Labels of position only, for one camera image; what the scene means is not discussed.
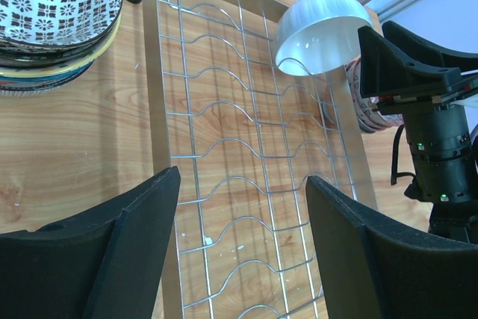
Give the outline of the blue triangle pattern bowl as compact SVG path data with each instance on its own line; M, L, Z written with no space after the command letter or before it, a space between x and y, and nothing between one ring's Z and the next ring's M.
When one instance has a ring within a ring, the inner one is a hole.
M90 62L84 66L81 66L77 69L70 70L68 72L57 74L57 75L45 75L45 76L36 76L30 78L12 78L2 75L1 76L1 88L30 88L30 87L39 87L43 85L54 84L58 81L63 81L66 78L80 74L81 72L90 68L93 62Z

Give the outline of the red geometric pattern bowl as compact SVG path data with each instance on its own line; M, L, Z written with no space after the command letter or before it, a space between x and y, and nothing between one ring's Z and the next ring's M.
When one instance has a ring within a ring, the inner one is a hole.
M383 131L387 128L398 127L403 124L401 115L381 115L373 106L378 102L377 97L362 98L360 95L361 57L357 57L345 67L350 92L356 115L360 122L374 131Z

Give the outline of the brown diamond pattern bowl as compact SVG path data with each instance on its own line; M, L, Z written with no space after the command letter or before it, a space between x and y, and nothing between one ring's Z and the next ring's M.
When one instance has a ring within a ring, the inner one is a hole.
M103 36L122 0L1 0L1 47L12 52L75 49Z

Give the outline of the black leaf coral bowl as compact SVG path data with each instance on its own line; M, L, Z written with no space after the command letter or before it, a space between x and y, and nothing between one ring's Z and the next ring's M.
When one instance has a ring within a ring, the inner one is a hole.
M40 64L57 64L63 61L68 61L79 55L86 54L91 49L99 45L103 40L108 38L113 30L121 23L121 16L114 22L114 24L103 34L98 40L86 46L80 46L75 49L61 49L53 52L35 52L27 53L25 50L14 51L7 49L5 46L1 47L1 66L19 67L19 64L25 64L25 67L39 66Z

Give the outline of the yellow rim leaf bowl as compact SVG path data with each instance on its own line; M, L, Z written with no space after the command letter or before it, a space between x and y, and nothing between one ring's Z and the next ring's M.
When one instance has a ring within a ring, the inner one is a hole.
M95 45L88 53L73 58L68 61L61 62L59 64L53 64L51 66L35 67L35 68L9 68L1 67L1 76L11 78L36 78L45 77L51 75L59 75L65 72L79 69L99 58L104 54L110 45L113 43L118 30L120 29L121 16L114 23L113 28L108 32L108 35L100 43Z

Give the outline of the plain white bowl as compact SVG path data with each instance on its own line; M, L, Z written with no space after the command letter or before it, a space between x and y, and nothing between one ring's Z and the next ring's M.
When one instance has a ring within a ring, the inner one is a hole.
M276 27L274 63L292 76L334 70L359 55L358 30L372 25L357 0L295 0Z

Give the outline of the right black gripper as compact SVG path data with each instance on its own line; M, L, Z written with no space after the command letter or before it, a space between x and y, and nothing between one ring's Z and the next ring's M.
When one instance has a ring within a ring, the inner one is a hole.
M383 23L382 33L358 30L360 94L378 99L375 111L411 114L477 102L477 53L444 48L394 21Z

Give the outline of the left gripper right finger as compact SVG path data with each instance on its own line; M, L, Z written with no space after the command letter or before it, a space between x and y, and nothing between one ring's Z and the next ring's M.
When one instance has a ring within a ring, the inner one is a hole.
M434 235L318 176L305 192L330 318L477 317L476 216Z

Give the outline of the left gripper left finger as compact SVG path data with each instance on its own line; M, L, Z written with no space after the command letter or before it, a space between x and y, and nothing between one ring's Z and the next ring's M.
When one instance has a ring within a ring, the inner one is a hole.
M137 187L29 232L1 235L3 318L150 318L181 176Z

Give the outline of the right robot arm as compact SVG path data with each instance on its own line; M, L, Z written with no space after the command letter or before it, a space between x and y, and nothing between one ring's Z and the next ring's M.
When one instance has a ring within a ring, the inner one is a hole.
M477 139L462 101L477 94L477 54L444 48L387 21L378 33L358 30L360 94L376 111L400 115L392 151L391 184L406 135L415 171L405 196L433 204L429 233L477 243Z

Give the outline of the striped line pattern bowl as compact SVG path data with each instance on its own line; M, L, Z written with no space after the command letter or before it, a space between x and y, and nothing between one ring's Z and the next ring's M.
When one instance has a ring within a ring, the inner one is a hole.
M28 97L53 90L54 87L1 87L1 96Z

